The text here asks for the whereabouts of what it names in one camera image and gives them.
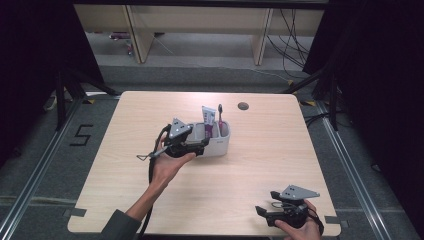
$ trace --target white box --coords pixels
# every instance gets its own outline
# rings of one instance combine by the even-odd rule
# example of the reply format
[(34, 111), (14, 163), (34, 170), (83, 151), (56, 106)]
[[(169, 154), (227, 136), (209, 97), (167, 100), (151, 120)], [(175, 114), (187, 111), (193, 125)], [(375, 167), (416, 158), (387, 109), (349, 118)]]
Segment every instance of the white box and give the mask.
[[(190, 123), (193, 125), (193, 132), (188, 135), (186, 142), (199, 142), (205, 138), (204, 123)], [(222, 156), (227, 153), (228, 143), (230, 141), (230, 125), (226, 121), (222, 121), (222, 129), (219, 129), (217, 122), (212, 128), (212, 138), (209, 139), (209, 144), (205, 147), (203, 155), (197, 157), (214, 157)]]

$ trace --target black sleeve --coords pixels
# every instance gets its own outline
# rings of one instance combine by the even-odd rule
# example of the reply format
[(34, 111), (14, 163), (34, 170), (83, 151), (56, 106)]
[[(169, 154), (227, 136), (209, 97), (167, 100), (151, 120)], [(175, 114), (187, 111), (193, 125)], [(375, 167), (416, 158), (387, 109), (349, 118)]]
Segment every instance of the black sleeve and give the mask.
[(132, 240), (140, 225), (141, 222), (116, 210), (103, 228), (102, 238), (105, 240)]

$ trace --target gray carpet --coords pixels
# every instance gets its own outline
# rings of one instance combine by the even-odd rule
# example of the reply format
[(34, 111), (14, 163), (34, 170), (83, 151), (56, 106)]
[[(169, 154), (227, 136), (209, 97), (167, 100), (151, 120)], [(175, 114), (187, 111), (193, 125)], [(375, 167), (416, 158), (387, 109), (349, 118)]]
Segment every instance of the gray carpet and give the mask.
[[(281, 78), (251, 70), (101, 67), (101, 71), (106, 84), (118, 91), (278, 93), (288, 87), (288, 83)], [(267, 71), (267, 73), (278, 74), (295, 82), (299, 81), (287, 76), (283, 71)], [(290, 74), (305, 76), (300, 72)], [(89, 85), (84, 85), (84, 88), (87, 91), (98, 91)], [(299, 90), (296, 96), (301, 101), (311, 100), (312, 89), (313, 84)], [(117, 102), (118, 100), (106, 96), (96, 98), (93, 104), (82, 104), (79, 107), (12, 239), (98, 239), (97, 234), (70, 233), (66, 227), (68, 218), (63, 216), (63, 213), (71, 209), (78, 199)], [(304, 116), (318, 114), (317, 108), (313, 106), (302, 106), (301, 110)], [(370, 168), (372, 159), (363, 147), (354, 127), (350, 126), (348, 116), (340, 114), (338, 121), (339, 134), (372, 199), (382, 212), (391, 236), (394, 239), (419, 239), (385, 179), (380, 173)], [(7, 214), (13, 198), (20, 193), (29, 178), (54, 133), (55, 124), (54, 111), (41, 116), (34, 125), (33, 131), (28, 135), (27, 141), (21, 144), (22, 155), (9, 159), (0, 170), (0, 195), (2, 196), (0, 217), (3, 218)], [(71, 144), (83, 142), (83, 139), (75, 137), (81, 124), (92, 125), (81, 131), (91, 137), (85, 146), (71, 146)], [(339, 239), (375, 239), (322, 120), (311, 124), (309, 133), (337, 215), (343, 222)], [(187, 238), (150, 236), (148, 239)]]

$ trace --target wooden table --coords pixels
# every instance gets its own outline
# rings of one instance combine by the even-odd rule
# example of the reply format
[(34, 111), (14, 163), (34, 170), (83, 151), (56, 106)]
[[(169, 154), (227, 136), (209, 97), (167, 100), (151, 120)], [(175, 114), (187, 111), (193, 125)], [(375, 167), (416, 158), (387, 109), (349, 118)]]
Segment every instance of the wooden table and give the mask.
[[(240, 110), (245, 102), (248, 110)], [(228, 152), (185, 165), (154, 206), (146, 233), (172, 235), (282, 236), (257, 215), (269, 211), (270, 191), (289, 184), (321, 194), (318, 208), (325, 236), (340, 234), (321, 168), (298, 102), (293, 95), (196, 92), (125, 92), (116, 107), (76, 204), (71, 232), (100, 232), (115, 209), (127, 210), (148, 185), (148, 154), (159, 132), (174, 117), (202, 121), (202, 105), (223, 106), (231, 128)]]

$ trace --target metal bar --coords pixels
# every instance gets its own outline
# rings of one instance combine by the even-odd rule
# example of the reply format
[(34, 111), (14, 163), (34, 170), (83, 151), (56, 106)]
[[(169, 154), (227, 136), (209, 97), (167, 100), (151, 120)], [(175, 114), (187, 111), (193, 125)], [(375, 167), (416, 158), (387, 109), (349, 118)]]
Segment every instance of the metal bar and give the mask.
[[(319, 113), (326, 113), (327, 110), (322, 101), (317, 102), (317, 107)], [(358, 197), (358, 200), (364, 210), (368, 221), (370, 222), (371, 228), (374, 231), (374, 234), (377, 239), (392, 239), (387, 227), (384, 223), (384, 220), (378, 211), (374, 201), (372, 200), (368, 190), (365, 187), (364, 182), (362, 181), (358, 171), (356, 170), (355, 164), (353, 163), (346, 147), (343, 144), (343, 141), (340, 138), (340, 135), (337, 131), (333, 130), (330, 121), (327, 118), (324, 118), (324, 126), (327, 130), (328, 135), (339, 155), (339, 159), (346, 171), (346, 174), (352, 184), (353, 190)]]
[(29, 203), (31, 202), (32, 196), (37, 190), (38, 186), (43, 179), (54, 154), (59, 148), (60, 142), (63, 139), (63, 136), (67, 132), (69, 123), (71, 122), (73, 116), (75, 115), (76, 110), (81, 106), (82, 99), (76, 99), (71, 104), (68, 114), (68, 119), (64, 122), (61, 129), (57, 130), (53, 135), (52, 140), (47, 146), (46, 150), (43, 153), (43, 156), (39, 160), (37, 166), (32, 172), (30, 178), (28, 179), (25, 187), (19, 194), (18, 198), (12, 205), (8, 215), (3, 219), (1, 228), (0, 228), (0, 237), (3, 240), (8, 240), (12, 237), (16, 227), (18, 226), (23, 214), (25, 213)]

